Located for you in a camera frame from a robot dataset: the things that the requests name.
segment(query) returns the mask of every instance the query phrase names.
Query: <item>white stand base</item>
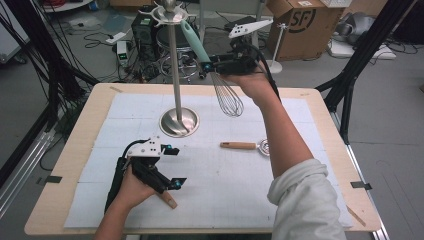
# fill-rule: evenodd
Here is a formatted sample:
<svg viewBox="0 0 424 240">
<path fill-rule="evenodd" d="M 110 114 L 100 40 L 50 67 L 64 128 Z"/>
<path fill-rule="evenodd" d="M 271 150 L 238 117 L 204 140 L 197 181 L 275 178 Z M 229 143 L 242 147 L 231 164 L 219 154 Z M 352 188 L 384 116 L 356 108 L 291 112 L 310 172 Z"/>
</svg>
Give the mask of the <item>white stand base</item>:
<svg viewBox="0 0 424 240">
<path fill-rule="evenodd" d="M 271 73 L 280 73 L 283 70 L 283 66 L 281 66 L 279 62 L 266 60 L 266 63 L 268 64 L 269 71 Z"/>
</svg>

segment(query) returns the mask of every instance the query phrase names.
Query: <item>power strip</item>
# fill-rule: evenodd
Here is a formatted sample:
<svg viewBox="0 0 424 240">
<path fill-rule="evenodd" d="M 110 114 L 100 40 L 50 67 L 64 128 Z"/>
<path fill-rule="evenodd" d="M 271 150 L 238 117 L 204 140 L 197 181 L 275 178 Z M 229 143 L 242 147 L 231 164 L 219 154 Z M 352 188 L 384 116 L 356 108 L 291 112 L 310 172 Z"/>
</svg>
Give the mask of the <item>power strip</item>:
<svg viewBox="0 0 424 240">
<path fill-rule="evenodd" d="M 118 41 L 119 39 L 123 38 L 125 35 L 127 35 L 127 34 L 125 34 L 123 32 L 119 32 L 119 33 L 115 34 L 115 36 L 113 36 L 112 39 L 106 39 L 106 42 L 114 43 L 114 42 Z"/>
</svg>

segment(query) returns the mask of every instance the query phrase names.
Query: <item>round metal base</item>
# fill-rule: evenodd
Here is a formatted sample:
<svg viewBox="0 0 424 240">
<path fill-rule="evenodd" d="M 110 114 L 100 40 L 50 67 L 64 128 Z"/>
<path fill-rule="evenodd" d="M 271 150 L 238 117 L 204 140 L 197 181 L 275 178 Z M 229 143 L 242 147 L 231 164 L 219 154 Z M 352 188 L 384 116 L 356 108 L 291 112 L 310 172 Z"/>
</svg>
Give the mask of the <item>round metal base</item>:
<svg viewBox="0 0 424 240">
<path fill-rule="evenodd" d="M 277 61 L 272 62 L 272 60 L 266 60 L 266 63 L 271 73 L 280 73 L 283 70 L 283 66 Z"/>
<path fill-rule="evenodd" d="M 160 129 L 170 137 L 187 137 L 199 127 L 199 116 L 188 108 L 181 108 L 181 121 L 177 119 L 177 109 L 165 112 L 159 121 Z"/>
</svg>

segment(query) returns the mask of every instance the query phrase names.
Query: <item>forearm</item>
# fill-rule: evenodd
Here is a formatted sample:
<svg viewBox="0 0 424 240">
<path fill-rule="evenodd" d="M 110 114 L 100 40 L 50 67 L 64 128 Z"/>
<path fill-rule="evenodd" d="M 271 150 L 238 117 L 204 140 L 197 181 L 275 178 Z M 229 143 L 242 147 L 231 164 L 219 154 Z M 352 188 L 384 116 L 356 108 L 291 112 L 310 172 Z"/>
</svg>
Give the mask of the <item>forearm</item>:
<svg viewBox="0 0 424 240">
<path fill-rule="evenodd" d="M 276 178 L 292 166 L 313 158 L 313 155 L 279 99 L 267 96 L 255 102 L 264 118 L 271 167 Z"/>
<path fill-rule="evenodd" d="M 116 201 L 112 202 L 106 211 L 100 226 L 98 227 L 94 239 L 117 240 L 121 239 L 125 220 L 130 212 L 130 208 L 120 206 Z"/>
</svg>

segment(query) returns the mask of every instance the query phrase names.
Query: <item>white mounting plate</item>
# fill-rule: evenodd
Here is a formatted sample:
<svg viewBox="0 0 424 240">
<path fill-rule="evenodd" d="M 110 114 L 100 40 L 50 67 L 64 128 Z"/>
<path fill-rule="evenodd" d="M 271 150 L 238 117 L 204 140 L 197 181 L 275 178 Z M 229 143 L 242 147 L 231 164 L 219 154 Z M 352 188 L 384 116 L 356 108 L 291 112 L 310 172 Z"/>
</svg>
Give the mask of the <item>white mounting plate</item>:
<svg viewBox="0 0 424 240">
<path fill-rule="evenodd" d="M 158 157 L 160 156 L 160 138 L 152 137 L 145 143 L 137 144 L 128 151 L 128 157 Z"/>
<path fill-rule="evenodd" d="M 230 32 L 230 35 L 228 35 L 229 38 L 235 38 L 240 37 L 246 34 L 249 34 L 251 32 L 254 32 L 260 28 L 263 28 L 269 24 L 271 24 L 274 20 L 263 20 L 260 22 L 254 22 L 254 23 L 248 23 L 243 25 L 235 25 L 233 30 Z"/>
</svg>

